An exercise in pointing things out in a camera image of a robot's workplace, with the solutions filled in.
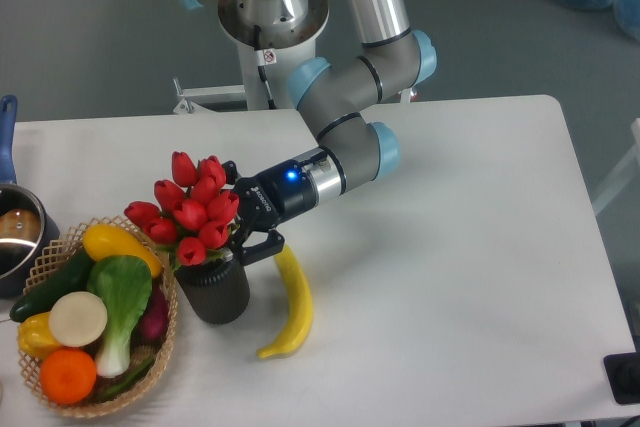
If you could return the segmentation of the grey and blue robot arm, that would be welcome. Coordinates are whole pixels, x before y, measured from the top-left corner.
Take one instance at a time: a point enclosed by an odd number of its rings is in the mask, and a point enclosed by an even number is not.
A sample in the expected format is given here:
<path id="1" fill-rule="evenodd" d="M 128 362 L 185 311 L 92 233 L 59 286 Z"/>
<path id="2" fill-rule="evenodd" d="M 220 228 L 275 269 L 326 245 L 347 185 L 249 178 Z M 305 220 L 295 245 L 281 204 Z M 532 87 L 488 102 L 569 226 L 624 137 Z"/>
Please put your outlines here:
<path id="1" fill-rule="evenodd" d="M 198 9 L 205 0 L 180 1 Z M 403 0 L 348 0 L 363 52 L 341 67 L 315 53 L 327 0 L 210 1 L 244 60 L 248 106 L 295 109 L 316 141 L 252 177 L 232 175 L 240 227 L 230 249 L 249 265 L 283 249 L 280 224 L 396 168 L 395 135 L 361 113 L 431 76 L 437 56 L 429 37 L 411 28 Z"/>

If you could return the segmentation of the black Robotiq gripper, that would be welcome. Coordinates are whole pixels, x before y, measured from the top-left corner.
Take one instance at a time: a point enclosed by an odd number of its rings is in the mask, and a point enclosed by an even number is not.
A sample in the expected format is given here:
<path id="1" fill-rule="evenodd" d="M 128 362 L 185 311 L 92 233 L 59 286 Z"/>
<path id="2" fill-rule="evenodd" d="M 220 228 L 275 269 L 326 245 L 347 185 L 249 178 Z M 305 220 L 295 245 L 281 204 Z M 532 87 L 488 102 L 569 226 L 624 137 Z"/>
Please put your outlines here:
<path id="1" fill-rule="evenodd" d="M 246 240 L 254 232 L 268 232 L 264 241 L 234 249 L 234 258 L 240 265 L 248 266 L 280 253 L 285 239 L 272 229 L 317 204 L 315 188 L 302 164 L 290 159 L 252 177 L 240 179 L 234 161 L 224 162 L 222 167 L 226 184 L 234 185 L 232 192 L 239 198 L 237 216 L 240 229 L 237 236 Z"/>

